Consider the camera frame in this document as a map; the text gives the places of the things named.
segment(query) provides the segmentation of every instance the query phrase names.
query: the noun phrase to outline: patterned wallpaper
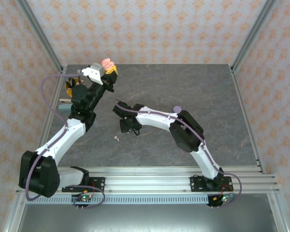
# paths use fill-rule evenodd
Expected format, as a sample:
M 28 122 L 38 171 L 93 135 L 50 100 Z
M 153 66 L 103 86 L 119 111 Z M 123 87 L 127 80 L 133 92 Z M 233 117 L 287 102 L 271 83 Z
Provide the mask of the patterned wallpaper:
M 55 68 L 15 0 L 0 0 L 0 232 L 18 185 L 20 159 L 35 150 L 46 106 L 40 84 Z M 54 82 L 46 83 L 50 99 Z
M 266 0 L 29 0 L 62 65 L 232 64 Z
M 266 171 L 278 174 L 290 216 L 290 0 L 278 0 L 236 79 Z

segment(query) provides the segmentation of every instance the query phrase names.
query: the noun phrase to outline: cable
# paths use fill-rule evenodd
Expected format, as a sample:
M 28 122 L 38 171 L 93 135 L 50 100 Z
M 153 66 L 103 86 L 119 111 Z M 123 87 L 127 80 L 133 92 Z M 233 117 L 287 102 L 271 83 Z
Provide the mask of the cable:
M 156 111 L 137 111 L 137 110 L 129 110 L 129 109 L 126 109 L 118 104 L 116 104 L 116 106 L 121 109 L 121 110 L 124 110 L 124 111 L 127 111 L 127 112 L 131 112 L 131 113 L 137 113 L 137 114 L 154 114 L 154 115 L 160 115 L 160 116 L 164 116 L 164 117 L 169 117 L 171 119 L 174 119 L 178 122 L 180 122 L 181 124 L 183 124 L 184 126 L 186 126 L 186 128 L 188 128 L 195 136 L 197 136 L 197 138 L 202 142 L 202 145 L 201 145 L 201 148 L 204 150 L 206 156 L 208 157 L 209 161 L 211 162 L 211 165 L 214 167 L 214 169 L 219 172 L 220 174 L 222 175 L 231 175 L 231 176 L 234 176 L 237 180 L 238 180 L 238 183 L 240 185 L 240 189 L 238 191 L 238 195 L 237 197 L 230 203 L 226 204 L 226 205 L 222 205 L 220 206 L 220 208 L 222 207 L 225 207 L 225 206 L 228 206 L 230 205 L 231 203 L 234 203 L 237 198 L 241 195 L 242 193 L 242 182 L 240 180 L 240 178 L 238 178 L 238 176 L 236 176 L 235 174 L 232 174 L 232 173 L 224 173 L 222 172 L 221 170 L 219 170 L 215 165 L 214 165 L 214 162 L 211 158 L 211 156 L 208 154 L 207 150 L 204 149 L 204 146 L 205 146 L 205 140 L 201 138 L 201 136 L 191 127 L 189 126 L 186 122 L 184 122 L 183 120 L 177 118 L 177 117 L 174 117 L 174 116 L 171 116 L 171 115 L 166 115 L 166 114 L 163 114 L 163 113 L 160 113 L 160 112 L 156 112 Z
M 96 190 L 96 191 L 99 191 L 100 193 L 102 193 L 102 195 L 103 195 L 102 201 L 100 201 L 98 204 L 94 204 L 94 205 L 87 206 L 87 207 L 82 207 L 82 209 L 91 209 L 91 208 L 97 207 L 97 206 L 101 205 L 105 201 L 105 193 L 99 188 L 96 188 L 96 187 L 93 187 L 93 186 L 85 186 L 85 185 L 70 185 L 70 186 L 68 186 L 68 188 L 87 188 L 87 189 L 89 188 L 89 189 L 93 189 L 93 190 Z M 81 198 L 82 198 L 82 196 L 79 196 L 79 197 L 75 198 L 74 201 L 73 201 L 73 206 L 76 209 L 78 208 L 78 206 L 75 204 L 75 202 L 77 200 L 81 199 Z
M 68 130 L 68 123 L 67 123 L 67 121 L 65 121 L 64 120 L 64 118 L 60 115 L 60 114 L 58 114 L 58 113 L 56 113 L 56 111 L 49 105 L 49 103 L 47 102 L 47 100 L 46 100 L 46 98 L 45 98 L 45 95 L 44 95 L 44 92 L 43 92 L 43 86 L 44 86 L 44 83 L 48 80 L 48 79 L 50 79 L 50 78 L 53 78 L 53 77 L 59 77 L 59 76 L 71 76 L 71 77 L 73 77 L 73 76 L 78 76 L 78 75 L 82 75 L 83 73 L 80 73 L 80 74 L 54 74 L 54 75 L 50 75 L 50 76 L 48 76 L 48 77 L 46 77 L 44 80 L 43 80 L 43 82 L 42 82 L 42 84 L 41 84 L 41 93 L 42 93 L 42 96 L 43 96 L 43 99 L 44 99 L 44 101 L 45 101 L 45 103 L 46 103 L 46 105 L 48 106 L 48 108 L 54 113 L 54 115 L 56 115 L 57 117 L 59 117 L 63 122 L 64 122 L 64 125 L 65 125 L 65 129 L 64 129 L 64 131 L 62 132 L 62 134 L 57 138 L 57 139 L 55 139 L 49 146 L 47 146 L 47 148 L 45 148 L 39 155 L 38 155 L 38 157 L 35 159 L 35 161 L 33 162 L 33 164 L 32 164 L 32 166 L 31 166 L 31 168 L 30 168 L 30 170 L 29 170 L 29 173 L 28 173 L 28 176 L 27 176 L 27 180 L 26 180 L 26 187 L 25 187 L 25 195 L 26 195 L 26 199 L 28 200 L 28 201 L 34 201 L 35 199 L 37 199 L 37 198 L 39 198 L 40 197 L 40 195 L 37 195 L 37 196 L 35 196 L 35 197 L 33 197 L 33 198 L 30 198 L 30 196 L 29 196 L 29 184 L 30 184 L 30 180 L 31 180 L 31 176 L 32 176 L 32 173 L 33 173 L 33 170 L 34 170 L 34 168 L 37 166 L 37 163 L 39 162 L 39 160 L 40 160 L 40 158 L 45 154 L 45 152 L 46 151 L 48 151 L 55 143 L 57 143 L 64 135 L 65 135 L 65 133 L 67 132 L 67 130 Z

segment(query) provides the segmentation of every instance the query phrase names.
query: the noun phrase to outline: gray marble tabletop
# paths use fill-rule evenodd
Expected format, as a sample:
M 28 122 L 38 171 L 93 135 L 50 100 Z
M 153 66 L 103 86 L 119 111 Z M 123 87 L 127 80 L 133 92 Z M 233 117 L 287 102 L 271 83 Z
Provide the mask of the gray marble tabletop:
M 68 65 L 66 73 L 77 73 L 85 66 Z M 164 112 L 172 112 L 179 105 L 203 127 L 207 147 L 217 164 L 256 165 L 228 65 L 133 64 L 117 68 L 115 92 L 105 92 L 95 108 L 94 125 L 71 146 L 60 166 L 197 166 L 167 131 L 144 126 L 140 136 L 122 134 L 120 118 L 112 111 L 115 99 Z M 69 98 L 64 86 L 60 98 Z M 68 118 L 69 113 L 61 114 Z M 63 122 L 54 117 L 49 138 L 62 126 Z

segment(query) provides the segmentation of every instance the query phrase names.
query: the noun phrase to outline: orange floral wallpaper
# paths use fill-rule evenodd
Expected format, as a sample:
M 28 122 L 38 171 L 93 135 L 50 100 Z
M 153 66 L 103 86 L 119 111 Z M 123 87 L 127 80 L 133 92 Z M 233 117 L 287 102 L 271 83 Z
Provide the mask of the orange floral wallpaper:
M 15 0 L 0 0 L 0 232 L 18 185 L 20 159 L 35 150 L 46 106 L 40 84 L 56 73 Z M 54 82 L 46 83 L 50 99 Z
M 278 0 L 236 79 L 266 171 L 278 174 L 290 216 L 290 0 Z
M 29 0 L 62 65 L 232 64 L 266 0 Z

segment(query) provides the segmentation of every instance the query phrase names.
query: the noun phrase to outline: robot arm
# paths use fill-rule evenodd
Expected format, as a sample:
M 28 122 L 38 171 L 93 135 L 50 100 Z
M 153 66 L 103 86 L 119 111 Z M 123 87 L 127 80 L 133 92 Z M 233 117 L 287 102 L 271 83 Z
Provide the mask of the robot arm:
M 189 112 L 182 110 L 178 114 L 164 113 L 140 104 L 130 107 L 121 101 L 114 107 L 113 111 L 122 118 L 120 120 L 122 133 L 133 131 L 138 135 L 136 131 L 139 132 L 144 125 L 169 131 L 178 147 L 189 152 L 196 160 L 202 171 L 202 181 L 206 183 L 206 186 L 210 190 L 221 188 L 223 179 L 221 174 L 222 169 L 215 163 L 206 145 L 202 144 L 200 139 L 181 123 L 181 121 L 184 121 L 188 124 L 204 141 L 202 127 Z
M 35 152 L 26 151 L 23 154 L 19 176 L 21 188 L 25 189 L 27 179 L 30 179 L 30 191 L 51 197 L 58 188 L 89 185 L 88 171 L 71 167 L 58 172 L 57 166 L 71 145 L 93 125 L 96 118 L 93 110 L 106 90 L 114 91 L 113 84 L 117 79 L 117 69 L 113 62 L 107 68 L 104 65 L 94 64 L 83 69 L 82 73 L 88 76 L 93 84 L 90 88 L 85 85 L 76 85 L 72 89 L 73 105 L 66 125 Z

